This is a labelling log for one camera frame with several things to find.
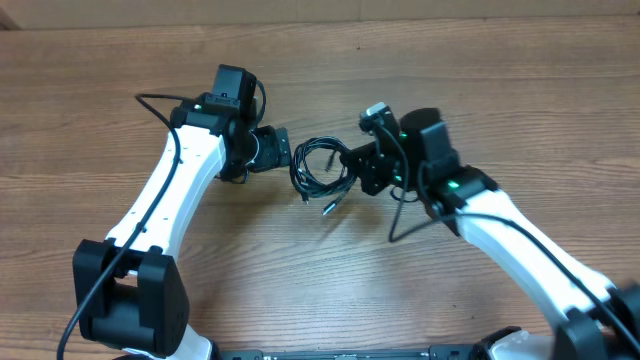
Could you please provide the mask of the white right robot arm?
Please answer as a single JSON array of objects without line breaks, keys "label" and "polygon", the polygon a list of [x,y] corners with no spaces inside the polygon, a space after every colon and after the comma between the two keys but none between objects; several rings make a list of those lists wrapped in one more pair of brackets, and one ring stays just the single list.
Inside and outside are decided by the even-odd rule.
[{"label": "white right robot arm", "polygon": [[451,359],[636,359],[639,356],[639,287],[620,288],[565,252],[518,209],[480,169],[461,163],[436,108],[396,119],[384,103],[360,115],[371,143],[343,155],[362,189],[378,194],[390,185],[413,191],[427,225],[445,224],[491,258],[531,299],[552,330],[533,335],[505,327]]}]

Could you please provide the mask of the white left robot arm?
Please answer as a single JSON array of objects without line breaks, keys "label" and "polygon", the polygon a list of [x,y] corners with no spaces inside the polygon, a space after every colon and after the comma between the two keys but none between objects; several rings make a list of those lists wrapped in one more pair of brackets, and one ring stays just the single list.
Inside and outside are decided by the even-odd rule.
[{"label": "white left robot arm", "polygon": [[84,240],[72,270],[74,329],[129,359],[218,359],[216,343],[189,324],[190,302],[177,262],[192,217],[209,184],[243,184],[249,174],[286,168],[287,131],[261,126],[263,84],[241,67],[220,65],[211,91],[177,97],[162,116],[167,142],[140,195],[102,241]]}]

